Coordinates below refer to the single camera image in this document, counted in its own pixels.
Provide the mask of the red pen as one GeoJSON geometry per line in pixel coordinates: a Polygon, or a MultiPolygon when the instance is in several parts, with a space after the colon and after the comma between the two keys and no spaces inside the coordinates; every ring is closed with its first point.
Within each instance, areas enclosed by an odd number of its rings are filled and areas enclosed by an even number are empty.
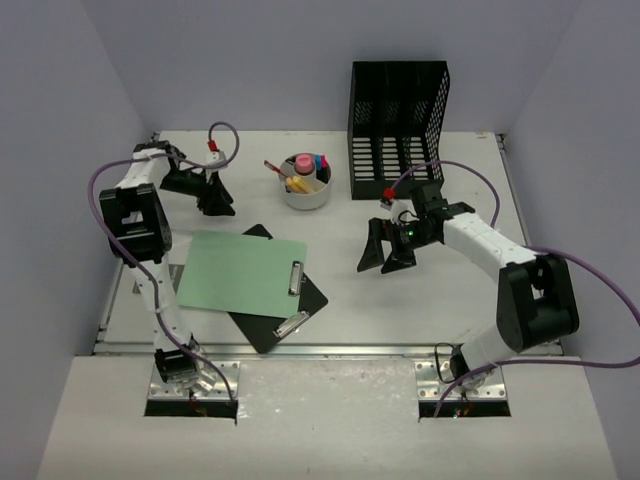
{"type": "Polygon", "coordinates": [[[264,160],[263,164],[266,168],[276,173],[280,178],[284,179],[285,181],[288,178],[288,176],[279,167],[272,164],[271,162],[264,160]]]}

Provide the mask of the green clipboard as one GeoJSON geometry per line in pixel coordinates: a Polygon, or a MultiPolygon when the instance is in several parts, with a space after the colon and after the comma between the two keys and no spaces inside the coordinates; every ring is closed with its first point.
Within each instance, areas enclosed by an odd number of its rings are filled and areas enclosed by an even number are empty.
{"type": "Polygon", "coordinates": [[[286,318],[292,267],[306,261],[303,242],[201,230],[193,234],[176,294],[180,306],[286,318]]]}

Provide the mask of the yellow highlighter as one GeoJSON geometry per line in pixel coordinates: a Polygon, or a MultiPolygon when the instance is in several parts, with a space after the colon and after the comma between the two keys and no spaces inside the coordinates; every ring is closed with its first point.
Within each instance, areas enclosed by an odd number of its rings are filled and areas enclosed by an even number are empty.
{"type": "Polygon", "coordinates": [[[313,194],[315,192],[314,188],[302,177],[294,176],[293,181],[305,194],[313,194]]]}

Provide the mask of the pink capped glue stick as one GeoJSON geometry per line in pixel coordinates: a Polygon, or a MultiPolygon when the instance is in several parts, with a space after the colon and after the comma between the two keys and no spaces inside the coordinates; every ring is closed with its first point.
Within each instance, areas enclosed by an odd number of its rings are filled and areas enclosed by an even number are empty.
{"type": "Polygon", "coordinates": [[[310,154],[299,154],[294,161],[294,170],[299,176],[309,176],[315,173],[315,159],[310,154]]]}

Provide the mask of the black pink highlighter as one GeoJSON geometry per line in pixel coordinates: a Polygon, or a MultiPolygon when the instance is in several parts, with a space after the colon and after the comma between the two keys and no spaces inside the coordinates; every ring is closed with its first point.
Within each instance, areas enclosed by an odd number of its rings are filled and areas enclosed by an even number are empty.
{"type": "Polygon", "coordinates": [[[331,176],[330,167],[326,160],[325,155],[320,155],[319,159],[319,167],[317,168],[317,178],[324,184],[328,184],[331,176]]]}

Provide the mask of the black blue highlighter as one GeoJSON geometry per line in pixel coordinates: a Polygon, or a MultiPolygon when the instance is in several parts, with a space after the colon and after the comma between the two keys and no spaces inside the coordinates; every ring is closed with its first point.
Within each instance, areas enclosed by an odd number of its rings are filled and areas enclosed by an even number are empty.
{"type": "Polygon", "coordinates": [[[315,178],[317,180],[321,180],[322,178],[322,158],[320,155],[313,155],[314,167],[315,167],[315,178]]]}

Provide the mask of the pale orange highlighter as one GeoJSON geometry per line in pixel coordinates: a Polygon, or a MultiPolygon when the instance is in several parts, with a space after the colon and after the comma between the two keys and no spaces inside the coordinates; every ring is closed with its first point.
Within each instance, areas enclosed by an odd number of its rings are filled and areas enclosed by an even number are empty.
{"type": "Polygon", "coordinates": [[[291,192],[303,194],[304,191],[299,188],[295,181],[291,177],[286,178],[286,184],[291,192]]]}

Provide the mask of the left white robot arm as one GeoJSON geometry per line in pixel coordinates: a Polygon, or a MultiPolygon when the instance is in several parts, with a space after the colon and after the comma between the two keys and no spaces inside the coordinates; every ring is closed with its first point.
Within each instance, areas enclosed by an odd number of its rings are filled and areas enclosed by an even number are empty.
{"type": "Polygon", "coordinates": [[[95,178],[88,196],[92,213],[109,240],[113,254],[133,274],[148,311],[154,317],[154,361],[161,380],[187,393],[201,390],[211,373],[224,375],[204,360],[192,330],[186,326],[169,271],[172,232],[158,191],[190,196],[205,216],[233,216],[233,198],[219,170],[227,159],[209,143],[211,157],[204,165],[166,140],[151,140],[134,148],[123,179],[113,188],[94,195],[95,178]]]}

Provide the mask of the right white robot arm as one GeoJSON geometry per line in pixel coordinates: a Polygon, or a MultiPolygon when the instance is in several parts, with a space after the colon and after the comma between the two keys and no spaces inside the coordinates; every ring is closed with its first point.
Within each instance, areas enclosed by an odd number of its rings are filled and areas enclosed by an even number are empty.
{"type": "Polygon", "coordinates": [[[440,243],[465,256],[497,286],[496,317],[473,339],[453,347],[448,385],[467,393],[482,379],[481,367],[510,360],[540,344],[575,333],[579,314],[569,268],[555,254],[540,254],[504,236],[464,202],[446,200],[437,185],[413,189],[405,204],[394,189],[380,203],[387,219],[368,222],[357,266],[388,274],[416,266],[415,252],[440,243]]]}

